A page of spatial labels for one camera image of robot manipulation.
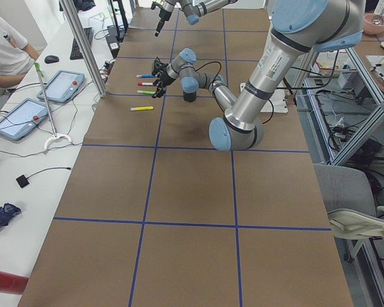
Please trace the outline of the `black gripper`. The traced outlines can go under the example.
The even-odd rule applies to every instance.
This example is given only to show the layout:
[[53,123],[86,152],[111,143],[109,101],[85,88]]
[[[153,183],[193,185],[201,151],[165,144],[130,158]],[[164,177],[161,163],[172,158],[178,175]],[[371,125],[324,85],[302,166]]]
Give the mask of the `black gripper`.
[[164,21],[169,21],[173,9],[175,8],[176,5],[176,0],[163,0],[159,3],[161,5],[161,11],[159,13],[160,21],[157,24],[156,31],[154,36],[158,37],[163,26],[164,26]]
[[153,82],[156,90],[152,98],[161,98],[166,93],[166,87],[176,80],[176,71],[170,63],[154,63],[152,75],[156,78]]

